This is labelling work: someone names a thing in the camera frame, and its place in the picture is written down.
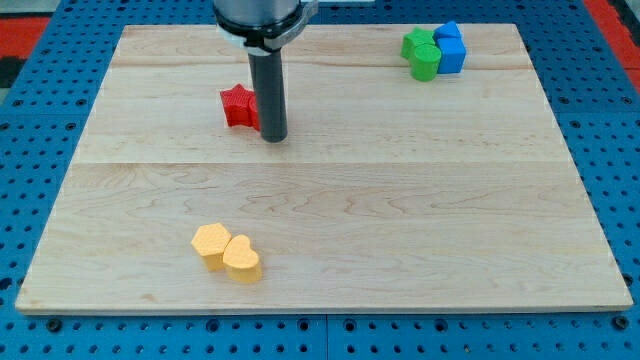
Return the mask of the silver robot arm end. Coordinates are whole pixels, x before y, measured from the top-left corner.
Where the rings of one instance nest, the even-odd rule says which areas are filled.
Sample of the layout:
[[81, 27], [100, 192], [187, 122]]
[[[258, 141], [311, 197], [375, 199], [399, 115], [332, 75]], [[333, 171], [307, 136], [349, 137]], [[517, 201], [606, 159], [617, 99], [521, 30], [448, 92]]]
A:
[[252, 56], [268, 56], [292, 42], [318, 8], [318, 1], [213, 1], [218, 31], [226, 41]]

